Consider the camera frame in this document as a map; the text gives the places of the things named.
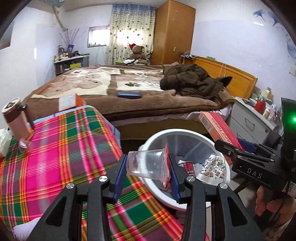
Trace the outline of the person's right hand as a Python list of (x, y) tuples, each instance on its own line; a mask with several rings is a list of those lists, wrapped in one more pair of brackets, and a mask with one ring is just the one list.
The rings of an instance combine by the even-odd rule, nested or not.
[(270, 221), (268, 224), (271, 228), (279, 228), (290, 222), (295, 214), (295, 199), (288, 196), (284, 199), (266, 202), (265, 194), (265, 188), (260, 186), (256, 193), (255, 213), (258, 216), (262, 216), (265, 211), (270, 211), (272, 214), (275, 214), (275, 220)]

